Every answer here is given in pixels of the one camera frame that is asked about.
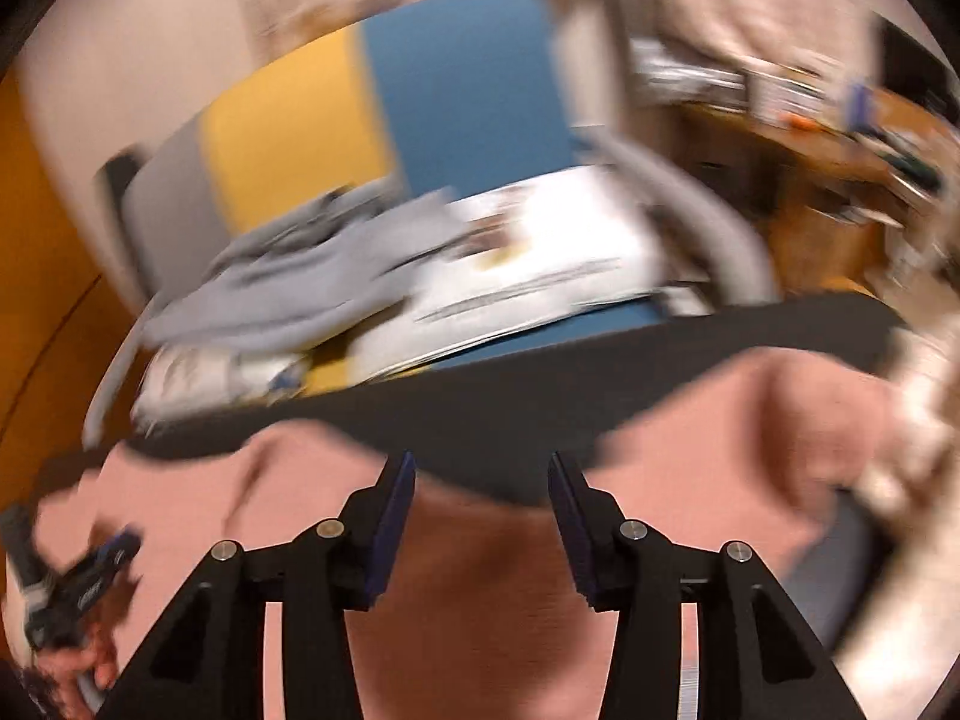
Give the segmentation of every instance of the pink cloth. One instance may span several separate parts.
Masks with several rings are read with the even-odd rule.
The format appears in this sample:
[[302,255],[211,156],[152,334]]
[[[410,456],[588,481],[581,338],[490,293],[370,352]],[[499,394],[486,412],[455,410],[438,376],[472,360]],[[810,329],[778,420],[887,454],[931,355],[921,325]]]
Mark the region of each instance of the pink cloth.
[[[782,575],[829,521],[829,485],[851,483],[882,451],[891,417],[885,382],[808,352],[757,349],[604,437],[602,466],[588,476],[673,541],[715,550],[739,538]],[[64,566],[95,526],[144,533],[136,589],[106,609],[122,666],[213,543],[289,541],[337,514],[381,463],[309,422],[182,464],[118,447],[99,474],[43,502],[37,543]],[[283,716],[279,622],[268,608],[271,720]],[[574,591],[548,509],[421,474],[390,587],[370,613],[349,613],[347,628],[371,720],[582,720],[600,706],[616,615],[593,613]]]

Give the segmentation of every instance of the metal screw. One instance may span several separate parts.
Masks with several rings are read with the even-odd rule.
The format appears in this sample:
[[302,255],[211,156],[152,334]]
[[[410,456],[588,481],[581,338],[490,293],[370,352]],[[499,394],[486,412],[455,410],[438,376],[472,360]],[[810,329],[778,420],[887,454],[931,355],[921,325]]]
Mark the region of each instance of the metal screw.
[[229,560],[237,554],[237,545],[233,541],[217,541],[210,550],[213,560]]
[[320,538],[337,538],[337,536],[343,535],[344,530],[347,530],[347,528],[339,519],[325,519],[317,525],[317,536]]
[[737,562],[747,562],[754,556],[754,551],[743,541],[731,541],[727,544],[727,554]]
[[630,541],[640,541],[647,536],[647,526],[638,519],[627,519],[620,525],[620,535]]

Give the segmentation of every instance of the blue object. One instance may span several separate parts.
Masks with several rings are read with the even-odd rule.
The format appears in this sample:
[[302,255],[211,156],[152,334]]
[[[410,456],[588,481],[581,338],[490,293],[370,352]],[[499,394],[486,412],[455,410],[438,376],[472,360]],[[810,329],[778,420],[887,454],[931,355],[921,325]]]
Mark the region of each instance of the blue object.
[[498,338],[496,341],[489,341],[483,346],[468,349],[451,357],[444,357],[443,360],[430,365],[430,370],[464,365],[465,362],[488,360],[491,357],[500,357],[541,346],[552,346],[554,343],[564,341],[578,341],[579,338],[589,338],[601,333],[616,333],[621,330],[632,330],[635,327],[646,327],[648,324],[663,322],[664,319],[666,317],[649,298],[617,303],[587,314],[576,314],[575,317],[550,322],[533,330]]
[[426,0],[365,20],[363,35],[412,196],[578,164],[544,0]]

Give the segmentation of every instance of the gray clothing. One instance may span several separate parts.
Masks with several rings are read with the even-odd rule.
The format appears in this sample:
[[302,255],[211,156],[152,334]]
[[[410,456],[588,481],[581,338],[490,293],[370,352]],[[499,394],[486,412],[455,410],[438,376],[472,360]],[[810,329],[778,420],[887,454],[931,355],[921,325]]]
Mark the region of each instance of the gray clothing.
[[444,191],[392,204],[389,186],[328,194],[236,239],[205,284],[147,320],[148,343],[296,351],[400,302],[424,255],[467,225]]

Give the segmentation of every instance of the yellow stripe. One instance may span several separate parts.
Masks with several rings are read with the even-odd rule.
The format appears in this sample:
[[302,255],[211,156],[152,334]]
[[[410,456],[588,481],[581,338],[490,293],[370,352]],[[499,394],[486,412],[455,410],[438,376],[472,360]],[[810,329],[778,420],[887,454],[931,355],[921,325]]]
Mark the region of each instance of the yellow stripe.
[[214,100],[203,114],[202,147],[234,234],[392,170],[373,89],[359,28],[348,26]]

